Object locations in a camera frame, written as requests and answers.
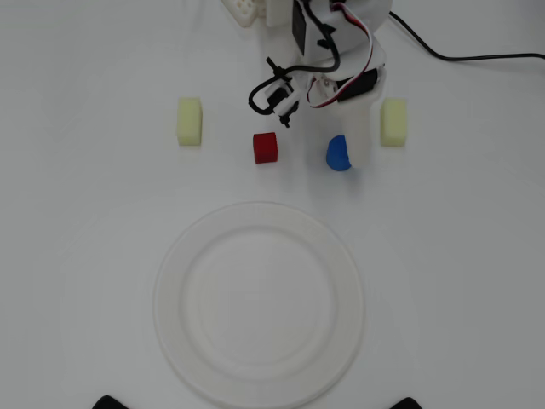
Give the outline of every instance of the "white cable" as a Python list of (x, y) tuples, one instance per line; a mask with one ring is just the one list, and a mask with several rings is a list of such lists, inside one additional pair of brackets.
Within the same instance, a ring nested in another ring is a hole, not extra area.
[(344, 3), (333, 3), (333, 5), (331, 6), (331, 9), (336, 9), (337, 7), (340, 7), (347, 14), (349, 14), (353, 19), (355, 19), (356, 22), (358, 24), (360, 24), (360, 28), (362, 28), (365, 31), (365, 33), (367, 35), (367, 38), (369, 39), (369, 50), (367, 52), (367, 56), (365, 57), (365, 60), (367, 62), (365, 63), (365, 66), (364, 66), (363, 70), (358, 75), (354, 76), (352, 79), (347, 81), (344, 85), (342, 85), (337, 90), (335, 95), (333, 95), (331, 98), (329, 98), (329, 99), (327, 99), (325, 101), (322, 101), (322, 102), (320, 102), (319, 104), (316, 104), (316, 105), (311, 104), (310, 100), (308, 99), (308, 95), (310, 93), (310, 90), (313, 87), (313, 84), (315, 82), (315, 81), (312, 81), (309, 88), (308, 88), (308, 90), (307, 90), (307, 101), (308, 101), (308, 104), (312, 108), (326, 107), (329, 104), (331, 104), (332, 102), (335, 102), (337, 100), (337, 98), (339, 97), (339, 95), (341, 95), (350, 85), (352, 85), (362, 74), (365, 73), (365, 71), (367, 70), (367, 67), (369, 66), (369, 64), (371, 62), (371, 57), (373, 56), (373, 35), (372, 35), (369, 27), (357, 15), (355, 15), (354, 12), (347, 5), (345, 5)]

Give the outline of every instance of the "sponge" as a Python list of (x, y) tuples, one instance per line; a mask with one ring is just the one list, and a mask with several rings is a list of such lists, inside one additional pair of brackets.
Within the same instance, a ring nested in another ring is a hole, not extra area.
[(254, 135), (254, 156), (257, 164), (278, 162), (278, 143), (274, 132)]
[(197, 147), (201, 144), (203, 108), (200, 98), (180, 98), (178, 101), (178, 143)]
[(385, 99), (381, 121), (381, 144), (384, 147), (404, 147), (407, 140), (407, 100)]
[(347, 140), (344, 135), (338, 135), (331, 140), (325, 161), (332, 170), (337, 172), (344, 172), (352, 168), (348, 158)]

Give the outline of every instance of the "red block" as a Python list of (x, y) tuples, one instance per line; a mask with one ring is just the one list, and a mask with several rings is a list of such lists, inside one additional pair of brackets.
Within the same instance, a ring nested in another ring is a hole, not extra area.
[(278, 162), (278, 144), (274, 132), (254, 135), (254, 155), (257, 164)]

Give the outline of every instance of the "black object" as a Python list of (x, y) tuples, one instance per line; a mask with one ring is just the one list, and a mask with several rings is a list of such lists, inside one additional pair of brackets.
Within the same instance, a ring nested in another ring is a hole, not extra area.
[(288, 97), (288, 91), (284, 88), (278, 88), (274, 93), (267, 98), (267, 102), (271, 108), (276, 108), (280, 102)]
[(415, 38), (415, 40), (424, 48), (426, 51), (433, 55), (435, 58), (439, 58), (443, 61), (449, 61), (449, 62), (467, 62), (467, 61), (483, 61), (483, 60), (508, 60), (508, 59), (514, 59), (514, 58), (540, 58), (542, 60), (545, 60), (545, 55), (538, 54), (538, 53), (525, 53), (525, 54), (499, 54), (499, 55), (475, 55), (473, 57), (447, 57), (444, 55), (441, 55), (440, 53), (437, 53), (432, 50), (432, 48), (426, 44), (424, 40), (420, 38), (416, 32), (410, 28), (410, 26), (401, 19), (397, 14), (395, 14), (393, 11), (390, 12), (390, 16), (396, 20), (405, 30), (407, 30), (412, 37)]
[[(336, 28), (330, 26), (329, 24), (324, 24), (325, 30), (332, 36), (334, 32), (337, 31)], [(327, 41), (325, 41), (325, 38), (322, 38), (321, 40), (318, 40), (318, 46), (322, 47), (323, 49), (330, 49), (330, 45)]]
[(299, 109), (299, 101), (294, 104), (294, 106), (284, 115), (280, 117), (280, 123), (286, 128), (290, 127), (290, 116), (297, 112)]
[[(342, 85), (344, 85), (347, 81), (350, 81), (351, 78), (343, 80), (343, 81), (337, 81), (337, 88), (339, 89)], [(350, 98), (353, 98), (354, 96), (365, 94), (366, 92), (369, 92), (375, 88), (376, 82), (378, 81), (378, 70), (371, 70), (368, 72), (364, 72), (362, 75), (360, 75), (356, 81), (348, 88), (339, 95), (337, 100), (339, 102), (343, 102), (346, 100), (349, 100)]]
[(111, 396), (102, 396), (93, 409), (127, 409), (121, 403), (113, 399)]
[(293, 22), (291, 23), (291, 32), (301, 50), (305, 54), (305, 41), (307, 40), (307, 22), (303, 9), (297, 0), (293, 0)]
[(405, 398), (395, 405), (392, 409), (422, 409), (412, 398)]

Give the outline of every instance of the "blue block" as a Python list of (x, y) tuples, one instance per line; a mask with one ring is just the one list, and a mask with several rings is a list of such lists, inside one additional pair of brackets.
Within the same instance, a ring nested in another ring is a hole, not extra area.
[(332, 170), (344, 172), (352, 168), (348, 159), (347, 140), (344, 135), (339, 135), (333, 138), (327, 149), (327, 164)]

